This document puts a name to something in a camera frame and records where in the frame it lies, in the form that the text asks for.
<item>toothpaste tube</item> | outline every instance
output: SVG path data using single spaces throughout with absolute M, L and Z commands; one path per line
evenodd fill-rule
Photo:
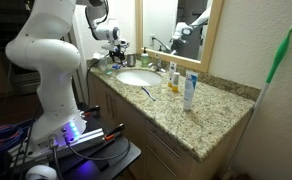
M 194 96 L 194 91 L 197 83 L 198 74 L 186 70 L 186 81 L 185 81 L 185 92 L 184 92 L 184 106 L 183 109 L 188 111 L 192 106 L 192 99 Z

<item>white sink basin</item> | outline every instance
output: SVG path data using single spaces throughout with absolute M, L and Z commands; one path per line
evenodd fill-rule
M 162 82 L 162 77 L 154 72 L 144 70 L 126 70 L 119 73 L 116 78 L 121 82 L 134 86 L 152 86 Z

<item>cup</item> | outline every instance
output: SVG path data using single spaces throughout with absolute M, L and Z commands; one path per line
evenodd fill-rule
M 136 65 L 136 58 L 134 54 L 127 54 L 126 56 L 127 66 L 128 67 L 135 67 Z

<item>soap dispenser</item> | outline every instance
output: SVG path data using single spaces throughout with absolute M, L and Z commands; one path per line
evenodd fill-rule
M 146 52 L 146 47 L 144 47 L 144 52 L 142 53 L 142 55 L 140 57 L 140 61 L 142 62 L 141 67 L 148 67 L 149 57 L 148 57 L 148 54 Z

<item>bottle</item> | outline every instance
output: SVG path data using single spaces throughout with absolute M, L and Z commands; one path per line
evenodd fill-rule
M 144 52 L 142 53 L 142 55 L 140 57 L 140 61 L 142 62 L 141 67 L 148 67 L 149 57 L 148 57 L 148 54 L 146 52 L 146 47 L 144 47 Z
M 176 69 L 177 69 L 177 63 L 175 62 L 170 62 L 169 63 L 169 77 L 168 77 L 168 86 L 169 87 L 172 87 L 172 84 L 173 84 L 173 75 L 174 75 L 174 72 L 176 72 Z
M 174 72 L 172 83 L 172 91 L 174 92 L 178 92 L 179 75 L 180 75 L 179 72 Z
M 107 58 L 105 57 L 105 53 L 104 51 L 100 51 L 99 53 L 99 69 L 102 71 L 102 72 L 106 72 L 107 70 Z
M 99 53 L 99 69 L 105 74 L 112 74 L 112 70 L 107 67 L 107 64 L 107 57 L 105 55 L 105 52 L 102 50 Z
M 186 111 L 189 111 L 192 106 L 192 100 L 194 97 L 194 91 L 196 88 L 197 78 L 198 78 L 198 73 L 186 70 L 184 105 L 183 105 L 183 109 Z

